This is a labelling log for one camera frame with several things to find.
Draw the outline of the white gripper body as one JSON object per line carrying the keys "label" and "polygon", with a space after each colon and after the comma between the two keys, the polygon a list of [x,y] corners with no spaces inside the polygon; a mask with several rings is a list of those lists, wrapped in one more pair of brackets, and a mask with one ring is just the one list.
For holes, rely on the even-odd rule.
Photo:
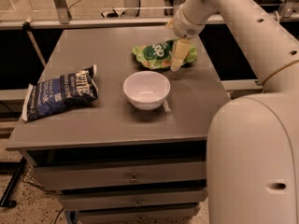
{"label": "white gripper body", "polygon": [[194,39],[206,25],[206,15],[194,8],[180,5],[174,17],[168,22],[174,34],[179,38]]}

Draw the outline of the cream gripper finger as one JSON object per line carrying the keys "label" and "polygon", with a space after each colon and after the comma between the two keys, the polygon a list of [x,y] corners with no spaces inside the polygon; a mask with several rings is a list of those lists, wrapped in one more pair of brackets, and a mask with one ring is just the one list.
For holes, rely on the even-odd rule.
{"label": "cream gripper finger", "polygon": [[183,65],[185,58],[187,57],[191,48],[191,42],[189,39],[180,38],[174,42],[172,48],[172,58],[170,69],[173,72],[177,72]]}

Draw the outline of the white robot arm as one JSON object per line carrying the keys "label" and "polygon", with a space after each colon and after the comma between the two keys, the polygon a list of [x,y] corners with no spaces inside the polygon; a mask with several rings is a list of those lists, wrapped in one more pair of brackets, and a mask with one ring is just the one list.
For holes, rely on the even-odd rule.
{"label": "white robot arm", "polygon": [[176,36],[220,13],[262,83],[225,104],[206,142],[209,224],[299,224],[299,44],[253,0],[185,0]]}

